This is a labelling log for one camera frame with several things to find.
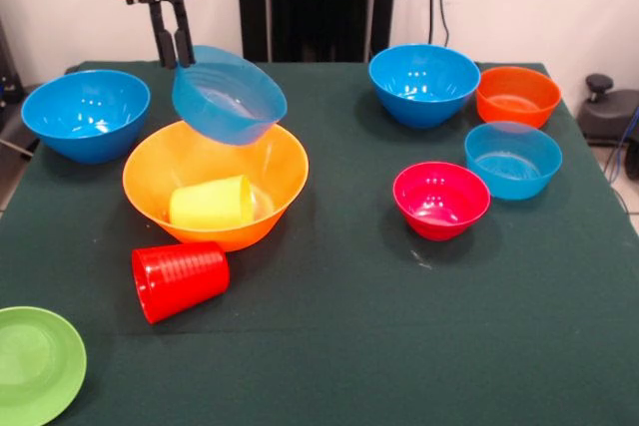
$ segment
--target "yellow-orange bowl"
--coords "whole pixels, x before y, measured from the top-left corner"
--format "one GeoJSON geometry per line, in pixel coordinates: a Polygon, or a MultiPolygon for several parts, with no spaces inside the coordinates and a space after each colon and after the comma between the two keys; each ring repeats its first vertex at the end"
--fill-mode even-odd
{"type": "Polygon", "coordinates": [[[224,251],[264,238],[300,194],[309,177],[309,158],[289,131],[272,126],[249,145],[226,145],[176,122],[145,139],[122,173],[129,202],[179,241],[216,241],[224,251]],[[210,180],[246,175],[251,182],[253,222],[228,229],[189,229],[169,222],[173,190],[210,180]]]}

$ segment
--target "white wall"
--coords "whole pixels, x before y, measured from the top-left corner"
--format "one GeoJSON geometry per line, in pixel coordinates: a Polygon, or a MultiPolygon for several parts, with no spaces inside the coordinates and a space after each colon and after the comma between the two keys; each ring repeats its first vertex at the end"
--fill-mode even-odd
{"type": "MultiPolygon", "coordinates": [[[[242,54],[238,0],[187,0],[194,44],[242,54]]],[[[167,28],[173,9],[164,4],[167,28]]],[[[0,0],[0,19],[23,82],[44,82],[83,60],[152,60],[146,5],[124,0],[0,0]]]]}
{"type": "MultiPolygon", "coordinates": [[[[450,47],[480,61],[540,61],[570,108],[593,71],[639,88],[639,0],[445,0],[450,47]]],[[[242,53],[238,0],[187,0],[194,43],[242,53]]],[[[166,9],[173,29],[172,9],[166,9]]],[[[83,60],[155,59],[148,8],[122,0],[0,0],[26,83],[83,60]]],[[[395,0],[391,43],[424,42],[428,0],[395,0]]],[[[435,39],[442,40],[437,24],[435,39]]]]}
{"type": "MultiPolygon", "coordinates": [[[[639,88],[639,0],[444,1],[450,47],[479,61],[545,63],[573,112],[591,72],[639,88]]],[[[427,31],[428,0],[395,0],[393,45],[425,42],[427,31]]]]}

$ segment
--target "yellow cup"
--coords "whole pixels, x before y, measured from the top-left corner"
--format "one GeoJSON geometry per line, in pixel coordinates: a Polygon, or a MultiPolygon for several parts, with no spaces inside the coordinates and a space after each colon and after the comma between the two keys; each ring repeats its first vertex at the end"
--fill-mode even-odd
{"type": "Polygon", "coordinates": [[[251,185],[244,175],[176,189],[169,202],[173,225],[226,229],[253,221],[251,185]]]}

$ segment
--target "bowl rim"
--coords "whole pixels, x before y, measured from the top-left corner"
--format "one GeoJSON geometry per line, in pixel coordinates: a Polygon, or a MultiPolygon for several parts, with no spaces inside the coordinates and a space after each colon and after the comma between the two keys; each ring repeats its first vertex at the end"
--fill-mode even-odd
{"type": "MultiPolygon", "coordinates": [[[[220,55],[222,57],[221,62],[226,62],[226,63],[230,63],[227,62],[227,59],[231,59],[231,60],[235,60],[237,62],[239,62],[240,64],[242,64],[244,67],[253,70],[255,72],[258,72],[259,74],[261,74],[262,76],[264,76],[264,78],[267,80],[267,83],[269,85],[271,85],[272,87],[274,87],[275,92],[277,92],[278,96],[280,97],[280,102],[279,102],[279,107],[277,112],[274,112],[272,115],[268,116],[268,117],[264,117],[264,118],[252,118],[252,117],[244,117],[241,115],[238,115],[236,113],[233,112],[227,112],[224,111],[224,115],[228,116],[228,117],[232,117],[234,119],[237,119],[238,121],[243,122],[245,125],[243,126],[243,128],[246,128],[247,126],[254,126],[254,125],[268,125],[268,124],[274,124],[276,122],[279,122],[281,119],[283,119],[287,113],[289,112],[289,104],[287,101],[287,96],[284,94],[284,91],[282,90],[282,87],[280,87],[280,85],[278,85],[278,83],[273,80],[273,78],[267,74],[264,70],[262,70],[260,67],[258,67],[256,64],[254,64],[253,62],[245,59],[244,57],[240,57],[239,55],[236,55],[232,52],[229,52],[227,50],[224,49],[219,49],[218,47],[213,47],[210,45],[196,45],[194,47],[194,52],[196,54],[196,61],[197,61],[197,54],[199,51],[209,51],[211,53],[214,53],[215,55],[220,55]]],[[[193,83],[191,81],[189,81],[189,72],[193,72],[192,69],[197,68],[197,67],[190,67],[190,68],[184,68],[182,66],[178,66],[178,68],[176,69],[176,77],[174,80],[174,88],[172,91],[172,99],[173,96],[175,94],[175,86],[178,83],[181,83],[183,85],[183,88],[189,88],[192,92],[195,92],[195,94],[204,102],[210,104],[211,101],[209,99],[207,99],[207,97],[200,91],[200,89],[198,89],[197,87],[195,87],[195,85],[193,85],[193,83]]],[[[176,112],[178,112],[178,114],[180,115],[180,117],[184,119],[185,117],[185,113],[183,112],[183,108],[180,106],[176,107],[176,112]]]]}
{"type": "Polygon", "coordinates": [[[492,196],[490,194],[490,190],[488,189],[488,185],[486,184],[486,182],[483,180],[482,177],[480,177],[478,174],[476,174],[475,172],[473,172],[470,169],[467,169],[466,167],[463,167],[461,165],[458,164],[454,164],[451,162],[441,162],[441,161],[428,161],[428,162],[420,162],[418,164],[412,164],[408,167],[406,167],[405,169],[403,169],[401,172],[399,172],[396,177],[394,182],[392,183],[392,196],[395,200],[395,204],[397,205],[397,207],[401,210],[401,212],[404,215],[410,216],[411,218],[419,221],[420,223],[424,223],[424,224],[430,224],[428,221],[426,221],[423,217],[421,216],[417,216],[416,214],[410,212],[408,209],[406,209],[401,202],[398,199],[398,195],[397,195],[397,183],[399,181],[399,178],[405,174],[406,172],[416,169],[416,168],[420,168],[423,166],[435,166],[435,165],[440,165],[440,166],[446,166],[447,168],[454,168],[455,170],[459,170],[459,171],[463,171],[465,174],[469,174],[472,178],[475,178],[477,180],[479,180],[479,184],[483,186],[483,189],[486,193],[486,197],[488,198],[488,200],[486,201],[486,205],[484,206],[484,208],[475,216],[473,216],[470,219],[466,219],[464,221],[460,221],[459,223],[455,223],[455,224],[450,224],[450,225],[446,225],[446,228],[456,228],[456,227],[460,227],[460,226],[466,226],[466,225],[470,225],[475,223],[476,221],[478,221],[482,216],[484,216],[486,214],[486,212],[488,212],[488,209],[490,208],[490,203],[492,202],[492,196]]]}
{"type": "Polygon", "coordinates": [[[475,90],[477,90],[477,87],[479,86],[479,83],[481,82],[481,71],[479,70],[479,67],[477,67],[477,64],[475,64],[472,59],[470,57],[468,57],[467,55],[462,54],[461,52],[457,52],[456,50],[450,49],[448,47],[442,47],[440,45],[432,45],[432,44],[420,44],[420,43],[409,43],[409,44],[399,44],[399,45],[395,45],[392,47],[389,47],[387,49],[384,49],[380,52],[377,52],[375,54],[375,56],[370,60],[370,62],[368,63],[368,76],[370,77],[370,79],[372,80],[373,84],[383,90],[384,92],[388,93],[389,95],[394,96],[395,98],[398,99],[402,99],[404,101],[407,101],[409,103],[415,103],[415,104],[440,104],[443,102],[454,102],[456,100],[461,100],[463,98],[465,98],[466,96],[472,94],[475,90]],[[386,53],[392,51],[392,50],[402,50],[402,49],[411,49],[411,48],[425,48],[426,50],[443,50],[446,52],[450,52],[454,55],[457,55],[461,58],[463,58],[464,60],[466,60],[468,62],[468,64],[472,65],[474,67],[474,71],[476,73],[476,81],[474,82],[474,86],[469,89],[468,91],[464,92],[463,94],[460,94],[456,97],[452,97],[450,99],[446,99],[446,100],[416,100],[416,99],[408,99],[406,97],[400,97],[398,94],[389,91],[388,89],[386,89],[385,87],[383,87],[374,77],[374,75],[372,74],[372,67],[373,64],[375,63],[375,61],[378,61],[378,59],[381,59],[381,57],[383,55],[385,55],[386,53]]]}
{"type": "Polygon", "coordinates": [[[139,213],[141,213],[143,216],[145,216],[146,218],[150,219],[152,222],[154,222],[154,223],[156,223],[156,224],[158,224],[160,226],[165,226],[165,227],[170,228],[170,229],[176,229],[178,231],[187,231],[187,232],[192,232],[192,233],[222,233],[222,232],[227,232],[227,231],[235,231],[235,230],[239,230],[239,229],[243,229],[243,228],[248,228],[250,226],[262,223],[263,221],[268,221],[270,218],[273,218],[274,216],[277,216],[277,215],[283,213],[295,201],[295,199],[300,195],[300,193],[304,189],[305,185],[307,184],[307,181],[309,179],[309,155],[307,154],[307,151],[304,148],[304,145],[302,145],[302,142],[300,142],[300,140],[298,140],[298,138],[295,135],[293,135],[289,130],[285,129],[284,127],[282,127],[279,124],[273,124],[271,129],[278,129],[278,130],[283,131],[286,135],[288,135],[293,140],[293,142],[295,144],[297,144],[300,147],[302,153],[304,154],[304,167],[305,167],[305,169],[304,169],[304,178],[300,182],[300,186],[296,190],[295,194],[292,195],[291,198],[286,203],[284,203],[281,207],[279,207],[276,210],[273,210],[269,215],[264,216],[264,217],[262,217],[260,219],[254,219],[253,221],[251,221],[249,223],[244,223],[244,224],[241,224],[239,226],[235,226],[233,228],[218,228],[218,229],[185,228],[185,227],[181,227],[181,226],[175,226],[174,224],[170,223],[169,221],[164,221],[163,219],[154,217],[154,216],[152,216],[150,214],[146,214],[145,212],[143,212],[141,209],[138,208],[138,206],[135,204],[135,202],[133,202],[132,197],[129,194],[129,191],[127,190],[127,184],[125,182],[125,177],[127,175],[128,168],[130,167],[131,158],[135,154],[136,150],[138,150],[140,147],[142,147],[142,145],[145,142],[149,141],[149,139],[151,139],[152,137],[160,134],[160,132],[162,132],[164,130],[167,130],[167,129],[170,129],[170,128],[176,128],[176,126],[179,125],[179,124],[185,124],[190,129],[193,129],[184,120],[179,120],[178,122],[174,122],[172,124],[169,124],[169,125],[166,125],[166,126],[162,127],[161,129],[156,130],[153,134],[151,134],[149,137],[144,139],[142,142],[140,142],[140,144],[138,144],[136,146],[136,148],[133,150],[131,155],[129,155],[129,158],[127,158],[127,161],[124,164],[124,168],[122,169],[122,187],[124,189],[124,194],[127,197],[127,200],[133,206],[133,208],[136,209],[139,213]]]}
{"type": "Polygon", "coordinates": [[[22,119],[22,122],[24,123],[24,125],[34,134],[36,134],[39,137],[45,137],[47,139],[53,139],[53,140],[67,140],[67,141],[74,141],[74,140],[84,140],[84,139],[94,139],[94,138],[98,138],[98,137],[103,137],[105,135],[110,135],[110,134],[114,134],[122,129],[125,129],[126,127],[130,126],[131,124],[135,123],[138,119],[140,119],[142,116],[144,116],[147,111],[149,110],[149,106],[151,105],[151,90],[149,89],[149,86],[147,85],[146,82],[144,82],[142,79],[136,77],[133,74],[129,74],[128,72],[122,72],[119,70],[111,70],[111,69],[93,69],[93,70],[82,70],[80,72],[74,72],[72,74],[66,74],[66,75],[62,75],[56,79],[53,79],[45,84],[42,84],[40,87],[38,87],[37,89],[35,89],[33,92],[31,92],[29,94],[29,96],[27,97],[27,99],[24,101],[24,104],[22,105],[22,108],[20,109],[20,117],[22,119]],[[31,105],[31,102],[33,102],[33,98],[34,96],[38,93],[43,91],[45,88],[58,83],[58,82],[62,82],[66,79],[72,78],[72,77],[81,77],[81,76],[91,76],[94,74],[103,74],[103,73],[107,73],[107,74],[117,74],[123,77],[128,77],[130,79],[133,79],[135,82],[139,83],[140,85],[142,85],[142,87],[144,87],[144,91],[146,93],[146,100],[145,100],[145,106],[144,108],[142,108],[140,110],[140,112],[134,117],[132,118],[129,122],[120,125],[119,127],[110,130],[108,132],[100,132],[94,135],[83,135],[81,137],[63,137],[63,136],[58,136],[58,135],[50,135],[47,133],[42,132],[41,130],[38,130],[36,128],[33,127],[33,125],[31,123],[29,123],[27,121],[27,119],[25,118],[25,111],[29,108],[29,106],[31,105]]]}
{"type": "Polygon", "coordinates": [[[557,83],[554,80],[552,80],[548,75],[542,74],[541,72],[538,72],[536,70],[529,69],[527,67],[520,67],[518,65],[498,65],[496,67],[491,67],[481,72],[481,80],[479,81],[479,85],[477,86],[477,97],[480,97],[481,100],[490,104],[491,107],[494,107],[498,110],[506,111],[506,112],[516,112],[517,114],[520,114],[520,115],[530,116],[530,115],[537,115],[540,113],[555,110],[557,106],[559,105],[559,103],[561,102],[561,89],[559,88],[557,83]],[[526,110],[511,109],[508,107],[504,107],[502,105],[497,105],[481,92],[481,82],[483,82],[484,75],[494,74],[495,72],[499,73],[499,72],[512,72],[512,71],[525,72],[529,75],[532,75],[533,77],[542,78],[545,82],[547,82],[549,85],[553,87],[553,89],[555,90],[555,93],[557,94],[557,99],[554,100],[551,103],[551,105],[548,107],[537,109],[535,111],[526,111],[526,110]]]}
{"type": "Polygon", "coordinates": [[[542,132],[539,129],[535,129],[534,127],[530,127],[528,124],[522,124],[521,122],[512,122],[512,121],[505,121],[505,120],[500,120],[500,121],[496,121],[496,122],[486,122],[484,124],[478,125],[475,128],[473,128],[470,132],[468,132],[466,134],[466,138],[463,141],[463,149],[464,152],[466,154],[466,160],[467,159],[472,159],[474,161],[475,157],[471,156],[468,152],[468,140],[471,138],[471,136],[477,135],[476,132],[479,132],[481,130],[485,130],[487,128],[490,128],[491,126],[496,126],[496,125],[503,125],[503,126],[513,126],[516,128],[521,128],[523,131],[532,133],[533,135],[537,135],[543,139],[547,139],[550,141],[550,145],[553,146],[553,148],[555,149],[555,151],[559,154],[559,162],[557,162],[557,166],[548,174],[544,174],[541,177],[537,177],[536,179],[512,179],[510,177],[505,177],[503,175],[500,174],[496,174],[494,171],[486,169],[485,167],[483,167],[482,165],[478,164],[477,162],[475,162],[477,164],[477,166],[483,171],[483,172],[487,172],[491,175],[495,175],[496,177],[499,177],[501,179],[508,179],[510,182],[537,182],[539,180],[545,180],[545,179],[550,179],[552,177],[554,177],[554,175],[559,172],[559,169],[561,169],[561,166],[563,165],[563,152],[561,150],[561,147],[559,146],[559,144],[557,143],[557,141],[555,141],[555,139],[553,139],[552,137],[550,137],[548,134],[546,134],[545,132],[542,132]]]}

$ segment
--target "cup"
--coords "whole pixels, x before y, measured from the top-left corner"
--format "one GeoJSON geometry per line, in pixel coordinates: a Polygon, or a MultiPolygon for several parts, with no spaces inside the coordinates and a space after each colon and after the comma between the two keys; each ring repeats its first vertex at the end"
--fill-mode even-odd
{"type": "Polygon", "coordinates": [[[253,221],[251,185],[244,175],[175,189],[170,222],[180,228],[228,229],[253,221]]]}
{"type": "Polygon", "coordinates": [[[135,249],[132,264],[151,324],[224,293],[231,280],[224,252],[211,241],[135,249]]]}

